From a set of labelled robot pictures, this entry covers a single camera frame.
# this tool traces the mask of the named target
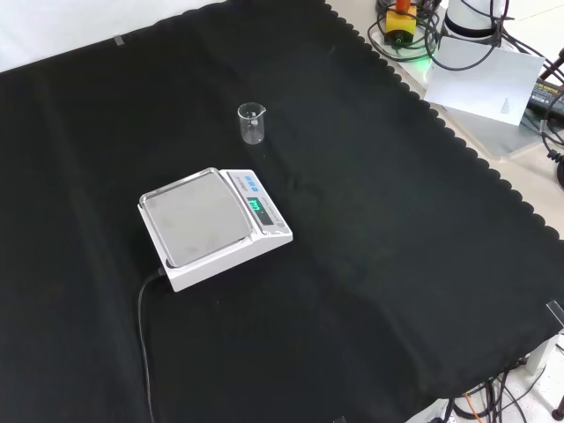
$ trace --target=digital scale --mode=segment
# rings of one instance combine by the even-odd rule
[[[293,239],[251,170],[206,169],[145,194],[138,209],[176,292]]]

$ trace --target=black cloth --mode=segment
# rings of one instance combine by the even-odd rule
[[[136,204],[207,167],[256,170],[294,242],[147,291],[158,422],[399,423],[556,332],[558,235],[323,3],[123,38],[0,76],[3,423],[148,421]]]

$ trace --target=glass beaker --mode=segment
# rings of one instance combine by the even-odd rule
[[[266,108],[258,103],[245,103],[239,107],[241,136],[247,144],[258,144],[264,139],[264,114]]]

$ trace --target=green lcd display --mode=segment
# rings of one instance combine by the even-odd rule
[[[263,205],[258,200],[258,198],[249,197],[247,198],[247,200],[249,201],[250,208],[253,209],[256,216],[258,217],[258,219],[261,221],[263,225],[265,226],[274,225],[272,223],[271,217],[268,215],[268,213],[266,212],[266,210],[264,209]]]

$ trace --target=black cable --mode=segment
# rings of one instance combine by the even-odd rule
[[[532,389],[534,388],[534,386],[537,384],[538,379],[540,379],[540,377],[545,373],[545,370],[546,370],[546,366],[545,366],[545,368],[543,368],[543,371],[540,372],[540,375],[538,375],[537,379],[535,379],[535,382],[533,382],[533,383],[531,384],[531,386],[525,391],[524,394],[522,394],[518,399],[514,399],[512,402],[510,402],[509,404],[507,404],[507,405],[506,405],[505,407],[503,407],[501,410],[503,411],[503,410],[505,410],[506,408],[510,407],[511,405],[517,404],[517,402],[519,402],[519,400],[523,399],[523,397],[525,397],[529,392],[531,392]]]
[[[143,354],[143,365],[145,371],[145,393],[147,395],[147,406],[149,407],[149,415],[151,422],[155,423],[155,418],[152,413],[152,397],[151,397],[151,373],[149,372],[149,360],[147,359],[147,350],[145,348],[145,339],[143,336],[143,293],[146,287],[155,280],[165,276],[165,270],[161,267],[152,275],[149,275],[139,289],[137,297],[137,330],[139,335],[139,343],[141,344],[141,352]]]
[[[556,67],[554,65],[553,62],[551,62],[550,60],[548,60],[546,58],[546,56],[540,54],[536,49],[534,49],[533,47],[525,44],[522,41],[519,41],[517,38],[515,38],[513,35],[511,35],[510,33],[508,33],[505,29],[503,29],[503,35],[505,35],[505,39],[512,45],[514,45],[515,47],[517,47],[517,49],[519,49],[519,51],[521,51],[522,53],[527,53],[529,54],[529,52],[524,51],[523,48],[528,49],[529,51],[531,51],[532,53],[534,53],[535,55],[537,55],[538,57],[543,57],[545,59],[545,62],[548,63],[548,65],[543,64],[543,66],[545,67],[545,69],[552,71],[552,74],[562,83],[564,84],[564,71],[562,71],[562,69],[559,69],[558,67]]]
[[[550,139],[552,142],[554,142],[555,144],[559,144],[560,142],[555,140],[554,138],[552,138],[550,135],[548,135],[546,133],[546,125],[548,123],[548,121],[550,120],[550,114],[553,111],[553,107],[556,104],[556,102],[558,100],[560,100],[562,97],[564,96],[564,91],[562,91],[562,93],[560,93],[559,95],[557,95],[556,97],[554,97],[554,100],[551,101],[551,103],[548,105],[548,109],[546,110],[545,113],[545,117],[543,118],[543,120],[540,122],[540,136],[543,139],[543,144],[546,147],[546,150],[548,150],[548,158],[550,160],[555,161],[556,163],[564,163],[564,155],[557,152],[556,150],[554,150],[553,148],[550,148],[550,146],[548,145],[548,143],[546,142],[547,139]]]
[[[493,10],[494,10],[494,0],[490,0],[490,18],[492,19],[492,22],[494,22],[494,15],[493,15]],[[433,61],[434,64],[436,64],[437,66],[439,66],[440,68],[443,68],[447,71],[467,71],[469,69],[475,68],[476,66],[480,65],[481,63],[483,63],[495,50],[496,47],[500,46],[501,43],[501,34],[502,34],[502,30],[503,30],[503,21],[507,18],[508,16],[508,11],[509,11],[509,0],[505,0],[505,7],[503,9],[503,14],[501,15],[501,18],[499,19],[497,25],[496,25],[496,29],[495,29],[495,34],[494,34],[494,42],[492,43],[492,47],[487,51],[487,53],[481,58],[479,59],[477,62],[468,65],[468,66],[464,66],[462,68],[453,68],[450,66],[446,66],[442,63],[440,63],[438,60],[436,60],[433,57],[433,54],[430,52],[429,48],[428,48],[428,43],[427,43],[427,30],[425,31],[425,49],[427,50],[427,54],[429,55],[429,58]]]
[[[553,141],[553,142],[554,142],[555,144],[564,146],[564,138],[562,138],[562,137],[560,136],[560,134],[559,134],[558,131],[553,127],[553,125],[550,123],[550,121],[546,122],[546,126],[547,126],[548,129],[554,134],[554,136],[558,138],[558,141]]]
[[[523,419],[523,423],[527,423],[527,418],[525,417],[525,413],[523,412],[523,408],[521,408],[521,405],[515,400],[515,397],[513,396],[513,394],[511,393],[511,391],[509,390],[509,388],[507,386],[505,386],[504,389],[507,391],[507,393],[509,394],[511,399],[515,402],[515,406],[517,407],[519,414],[521,414],[521,418]]]
[[[491,380],[487,380],[486,382],[484,382],[485,387],[486,387],[486,392],[489,391],[489,397],[492,398],[491,401],[489,401],[489,404],[486,404],[486,409],[482,412],[478,412],[478,417],[483,418],[488,416],[494,409],[495,406],[498,404],[499,402],[499,398],[497,399],[497,401],[495,401],[495,391],[494,391],[494,385],[492,384]],[[456,405],[456,403],[453,404],[453,410],[455,412],[455,414],[457,416],[462,417],[463,419],[467,419],[467,420],[475,420],[476,416],[472,413],[472,412],[466,412],[465,410],[463,410],[462,408],[460,408],[458,405]]]
[[[502,407],[501,405],[499,406],[499,410],[498,410],[498,405],[502,404],[502,395],[503,395],[503,390],[506,389],[506,383],[507,383],[507,379],[508,379],[508,375],[509,372],[511,372],[512,370],[515,370],[516,368],[526,364],[527,360],[525,358],[523,359],[519,359],[513,366],[506,368],[506,370],[503,372],[503,376],[501,377],[501,389],[500,389],[500,393],[497,396],[495,396],[495,388],[494,388],[494,381],[495,378],[490,378],[487,379],[485,382],[481,383],[476,389],[471,390],[470,392],[467,392],[466,395],[470,396],[472,394],[475,394],[477,392],[480,392],[483,389],[486,389],[486,409],[482,412],[478,412],[478,417],[480,418],[484,418],[487,417],[488,420],[490,420],[490,418],[492,419],[491,421],[493,423],[496,422],[497,418],[499,417],[500,422],[502,420],[502,416],[501,413],[503,410],[505,410],[507,408],[507,406]],[[453,401],[453,410],[455,412],[456,415],[462,417],[463,419],[468,419],[468,420],[475,420],[476,416],[473,413],[470,412],[466,412],[464,410],[462,410],[459,406],[456,405],[456,403]]]
[[[419,2],[419,3],[411,3],[411,5],[416,5],[416,6],[419,7],[417,16],[414,16],[411,13],[408,13],[408,12],[405,12],[405,11],[398,11],[398,10],[392,9],[391,5],[386,4],[384,2],[384,0],[378,0],[376,2],[377,20],[373,25],[371,25],[371,27],[368,28],[367,37],[368,37],[368,40],[370,41],[370,43],[372,44],[372,46],[374,47],[374,49],[379,54],[381,54],[382,56],[384,56],[386,58],[389,58],[390,60],[394,60],[396,62],[403,63],[403,62],[413,62],[413,61],[416,61],[416,60],[419,60],[419,59],[429,57],[433,61],[433,63],[435,63],[437,66],[439,66],[443,69],[446,69],[447,71],[467,71],[467,70],[475,68],[476,66],[483,63],[494,52],[495,48],[499,47],[501,45],[501,35],[502,35],[503,21],[507,20],[509,0],[506,1],[505,9],[503,11],[503,15],[499,18],[497,18],[493,15],[494,0],[490,0],[490,14],[489,15],[485,14],[484,12],[480,13],[480,14],[483,14],[483,15],[490,17],[490,19],[492,20],[492,26],[495,26],[495,33],[491,37],[491,48],[477,62],[470,64],[468,66],[461,67],[461,68],[453,68],[453,67],[444,65],[441,62],[439,62],[437,59],[435,59],[434,56],[433,56],[435,48],[432,48],[430,46],[429,37],[431,37],[435,46],[437,46],[440,43],[440,39],[442,37],[440,32],[437,29],[437,25],[438,25],[440,19],[438,17],[438,14],[436,13],[436,8],[438,7],[439,2],[434,2],[431,9],[426,7],[426,2],[424,2],[424,1]],[[424,33],[422,39],[419,39],[419,40],[416,40],[416,41],[410,42],[410,43],[404,43],[404,42],[398,42],[398,41],[390,40],[388,38],[388,35],[382,29],[382,25],[381,25],[382,20],[384,20],[385,13],[387,13],[388,11],[393,11],[393,12],[397,13],[398,15],[405,15],[405,16],[409,16],[411,18],[416,19],[416,22],[417,22],[416,25],[425,28],[425,33]],[[427,16],[427,22],[425,22],[424,19],[421,18],[422,16]],[[372,38],[372,30],[374,29],[375,26],[378,26],[378,29],[380,30],[382,36],[384,37],[384,40],[387,40],[387,42],[389,42],[391,44],[391,47],[393,49],[399,50],[401,48],[406,48],[406,49],[415,50],[415,49],[425,48],[426,53],[424,55],[417,55],[417,56],[411,56],[411,57],[400,57],[400,56],[391,55],[390,53],[385,51],[383,48],[381,48]],[[424,41],[424,45],[423,46],[417,46],[417,44],[421,41]]]
[[[491,2],[490,2],[490,13],[484,13],[483,11],[479,11],[479,10],[476,9],[474,6],[472,6],[471,4],[466,3],[466,0],[460,0],[460,2],[461,2],[462,4],[464,4],[466,7],[468,7],[469,9],[475,11],[478,15],[486,16],[486,17],[488,17],[488,18],[493,17],[493,19],[495,19],[495,20],[500,20],[500,19],[503,19],[503,20],[515,20],[515,18],[510,18],[510,17],[505,17],[505,18],[499,17],[499,18],[497,18],[497,17],[493,16],[493,14],[494,14],[494,11],[493,11],[494,5],[493,5]]]
[[[413,61],[416,61],[416,60],[419,60],[419,59],[427,58],[427,53],[425,53],[423,55],[410,56],[410,57],[392,56],[390,53],[388,53],[383,48],[381,48],[378,45],[377,42],[374,41],[374,39],[372,38],[372,30],[374,29],[375,26],[378,26],[378,29],[380,30],[380,33],[384,37],[384,40],[387,40],[390,43],[391,47],[395,50],[399,50],[401,48],[407,48],[407,49],[423,49],[423,48],[425,48],[425,49],[427,49],[423,45],[415,47],[418,43],[423,41],[423,37],[421,37],[420,39],[418,39],[416,41],[412,41],[412,42],[398,42],[398,41],[391,40],[390,37],[388,37],[388,35],[384,32],[381,22],[385,19],[385,12],[393,11],[398,15],[405,15],[405,16],[409,16],[410,18],[415,19],[417,26],[422,26],[422,27],[426,28],[426,34],[427,34],[428,33],[427,27],[429,25],[429,22],[432,22],[434,24],[434,28],[435,28],[435,31],[436,31],[436,26],[437,26],[437,24],[440,20],[440,17],[436,13],[435,10],[425,10],[425,15],[428,16],[427,21],[425,21],[423,18],[418,16],[419,12],[418,12],[418,15],[412,15],[411,13],[406,12],[406,11],[398,11],[396,9],[392,9],[390,4],[377,7],[376,10],[378,11],[377,19],[376,19],[376,22],[374,22],[374,24],[372,24],[368,28],[367,37],[368,37],[368,40],[370,41],[370,44],[372,44],[372,47],[374,47],[374,49],[381,56],[384,56],[386,58],[389,58],[390,60],[393,60],[394,62],[399,62],[399,63],[413,62]]]

